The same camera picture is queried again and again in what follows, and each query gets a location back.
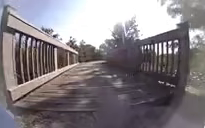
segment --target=handrail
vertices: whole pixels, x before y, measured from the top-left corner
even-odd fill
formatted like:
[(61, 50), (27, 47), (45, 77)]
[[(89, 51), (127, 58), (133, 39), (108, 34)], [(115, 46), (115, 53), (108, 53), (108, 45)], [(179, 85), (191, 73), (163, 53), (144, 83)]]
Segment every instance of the handrail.
[(140, 71), (158, 82), (180, 86), (189, 70), (188, 27), (181, 27), (138, 42), (143, 62)]
[(78, 64), (78, 52), (18, 16), (5, 6), (0, 43), (6, 88), (16, 101)]

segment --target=sunlight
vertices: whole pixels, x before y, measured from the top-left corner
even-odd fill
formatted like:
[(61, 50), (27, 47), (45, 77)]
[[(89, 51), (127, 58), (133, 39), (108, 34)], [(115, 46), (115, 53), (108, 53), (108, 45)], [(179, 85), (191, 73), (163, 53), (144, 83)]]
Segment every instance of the sunlight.
[(73, 36), (78, 41), (84, 39), (99, 47), (105, 39), (111, 38), (111, 30), (117, 22), (123, 23), (133, 16), (136, 16), (143, 37), (173, 29), (179, 22), (178, 19), (171, 19), (166, 8), (154, 0), (86, 0), (82, 6), (69, 25), (56, 28), (65, 41)]

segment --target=bridge deck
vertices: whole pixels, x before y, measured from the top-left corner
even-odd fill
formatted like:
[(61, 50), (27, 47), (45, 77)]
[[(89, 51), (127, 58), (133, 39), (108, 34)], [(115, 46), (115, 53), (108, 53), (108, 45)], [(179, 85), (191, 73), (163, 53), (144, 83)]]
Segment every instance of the bridge deck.
[(106, 103), (125, 101), (138, 105), (168, 92), (156, 86), (140, 82), (103, 62), (89, 62), (62, 73), (14, 105), (35, 110), (96, 111)]

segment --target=wooden bridge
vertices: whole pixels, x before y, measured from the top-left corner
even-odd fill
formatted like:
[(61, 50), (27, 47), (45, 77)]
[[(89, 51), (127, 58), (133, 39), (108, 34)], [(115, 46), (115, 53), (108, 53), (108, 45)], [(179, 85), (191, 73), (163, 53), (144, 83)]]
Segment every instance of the wooden bridge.
[(96, 111), (114, 96), (131, 106), (179, 97), (188, 74), (188, 27), (138, 43), (142, 64), (132, 77), (109, 62), (78, 63), (78, 52), (20, 18), (3, 12), (0, 33), (7, 107)]

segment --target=tree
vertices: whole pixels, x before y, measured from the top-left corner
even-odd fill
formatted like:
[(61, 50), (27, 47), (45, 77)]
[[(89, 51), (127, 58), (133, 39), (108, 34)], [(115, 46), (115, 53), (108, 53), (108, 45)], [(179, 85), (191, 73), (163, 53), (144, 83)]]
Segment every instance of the tree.
[(167, 5), (167, 12), (173, 18), (189, 21), (192, 29), (205, 31), (205, 0), (158, 0)]
[(55, 33), (52, 28), (46, 28), (46, 27), (42, 26), (41, 30), (44, 31), (45, 33), (49, 34), (50, 36), (52, 36), (55, 39), (62, 40), (62, 38), (59, 38), (59, 34)]
[(69, 41), (66, 43), (69, 47), (75, 49), (75, 50), (79, 50), (79, 46), (76, 44), (76, 39), (73, 38), (72, 36), (70, 36)]
[(139, 40), (139, 30), (138, 24), (136, 23), (136, 17), (134, 16), (124, 23), (115, 24), (111, 33), (113, 38), (106, 39), (104, 43), (100, 45), (100, 50), (103, 54), (107, 54), (112, 49)]
[(80, 41), (79, 45), (79, 60), (80, 62), (87, 62), (93, 60), (100, 60), (102, 58), (101, 51), (90, 44), (86, 44), (84, 40)]

